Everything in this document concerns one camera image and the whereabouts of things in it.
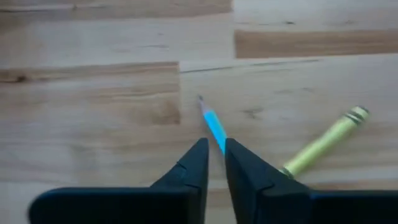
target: wooden table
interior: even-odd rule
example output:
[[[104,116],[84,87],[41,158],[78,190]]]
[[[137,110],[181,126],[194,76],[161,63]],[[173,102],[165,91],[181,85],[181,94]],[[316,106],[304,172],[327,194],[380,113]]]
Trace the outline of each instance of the wooden table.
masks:
[[[236,0],[234,12],[224,0],[1,1],[3,223],[27,223],[48,189],[148,186],[200,137],[211,142],[206,222],[234,223],[197,94],[276,167],[363,105],[369,121],[298,180],[398,188],[398,55],[387,54],[398,52],[398,5],[384,1]]]

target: yellow crayon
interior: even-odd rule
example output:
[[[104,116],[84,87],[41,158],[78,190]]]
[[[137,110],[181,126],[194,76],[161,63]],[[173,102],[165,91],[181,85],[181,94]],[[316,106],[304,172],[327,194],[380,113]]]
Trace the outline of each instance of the yellow crayon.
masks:
[[[369,116],[369,111],[356,106],[345,113],[323,136],[303,148],[293,159],[284,165],[280,171],[293,178],[307,166],[314,163],[318,157],[346,137],[352,130],[363,123]]]

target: blue pencil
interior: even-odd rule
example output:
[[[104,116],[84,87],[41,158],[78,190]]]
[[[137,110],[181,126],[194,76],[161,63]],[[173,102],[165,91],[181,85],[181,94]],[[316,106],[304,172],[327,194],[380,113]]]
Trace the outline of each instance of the blue pencil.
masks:
[[[225,133],[223,125],[221,124],[220,120],[218,119],[216,112],[205,104],[205,102],[203,101],[203,97],[199,95],[198,98],[199,98],[199,104],[200,104],[202,115],[203,115],[208,127],[210,128],[211,133],[213,133],[214,138],[216,139],[217,144],[220,147],[221,152],[223,153],[223,156],[224,156],[225,155],[225,141],[226,141],[227,135]]]

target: black plastic object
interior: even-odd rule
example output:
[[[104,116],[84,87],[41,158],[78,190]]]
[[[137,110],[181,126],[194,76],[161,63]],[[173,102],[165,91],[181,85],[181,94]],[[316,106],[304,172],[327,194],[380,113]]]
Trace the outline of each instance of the black plastic object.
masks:
[[[147,188],[62,188],[34,200],[31,224],[197,223],[205,221],[208,141],[200,139]]]
[[[398,223],[398,191],[312,190],[234,139],[225,160],[237,224]]]

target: pencil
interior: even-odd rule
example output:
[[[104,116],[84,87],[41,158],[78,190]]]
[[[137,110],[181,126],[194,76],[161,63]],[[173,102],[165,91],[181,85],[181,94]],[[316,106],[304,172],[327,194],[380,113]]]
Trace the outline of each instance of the pencil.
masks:
[[[200,109],[201,109],[203,118],[205,119],[207,126],[209,127],[214,138],[216,139],[218,147],[220,147],[220,150],[224,156],[225,155],[225,141],[226,141],[227,135],[225,133],[223,125],[221,124],[221,121],[218,119],[216,112],[213,109],[211,109],[208,105],[205,104],[202,96],[198,95],[198,101],[199,101],[199,105],[200,105]]]
[[[347,137],[360,124],[365,122],[368,116],[369,111],[367,109],[361,106],[354,107],[335,122],[320,138],[305,146],[280,171],[290,178],[294,178],[336,143]]]

